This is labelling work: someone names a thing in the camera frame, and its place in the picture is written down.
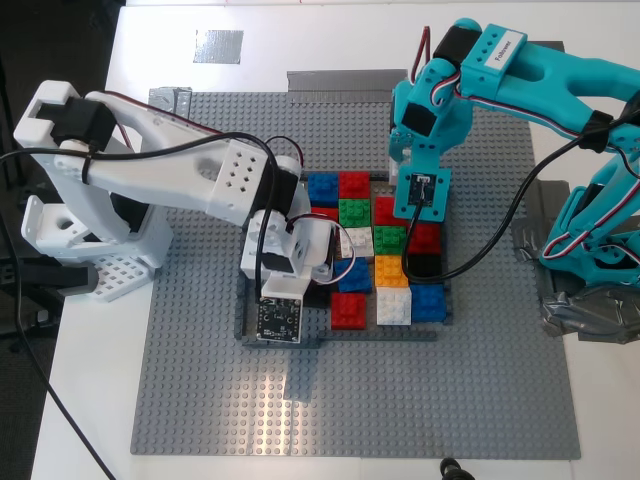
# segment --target red lego brick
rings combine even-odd
[[[411,237],[409,254],[441,255],[440,224],[419,223]]]
[[[369,198],[368,172],[341,172],[338,197],[346,199]]]
[[[364,293],[334,293],[331,295],[331,330],[364,330]]]
[[[378,227],[406,227],[409,222],[393,216],[393,197],[376,197],[374,225]]]
[[[331,220],[338,221],[339,210],[337,208],[325,208],[325,207],[311,207],[311,213],[321,213],[322,215],[326,215],[330,217]]]

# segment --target white table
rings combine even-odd
[[[576,55],[640,68],[640,4],[634,3],[130,7],[120,13],[107,87],[140,100],[158,86],[273,92],[287,90],[288,70],[408,68],[423,25],[431,25],[437,43],[463,16],[483,26],[492,22],[528,32],[533,40],[563,40]],[[242,63],[192,63],[196,29],[244,30]],[[595,105],[614,114],[621,110],[615,102]],[[541,127],[534,126],[532,133],[538,161],[564,141]],[[584,184],[604,161],[574,151],[543,178]],[[130,455],[150,299],[149,285],[111,304],[67,300],[51,374],[119,479],[439,478],[437,460]],[[572,335],[565,338],[565,348],[583,458],[463,461],[478,480],[637,478],[640,343],[579,343]],[[32,478],[104,478],[50,399]]]

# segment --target green lego brick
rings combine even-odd
[[[402,255],[406,238],[405,227],[373,227],[373,250],[376,255]]]
[[[371,225],[371,201],[340,199],[338,202],[340,223],[345,228]]]

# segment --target circuit board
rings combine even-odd
[[[302,302],[288,298],[261,298],[258,304],[259,340],[300,343]]]
[[[437,177],[435,175],[426,175],[426,174],[418,174],[414,173],[411,175],[411,180],[409,183],[409,205],[417,205],[420,202],[420,194],[422,193],[422,189],[424,188],[424,206],[431,207],[433,205],[433,196],[435,195],[436,190],[436,180]]]

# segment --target yellow lego brick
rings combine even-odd
[[[408,287],[400,255],[376,255],[376,287]]]

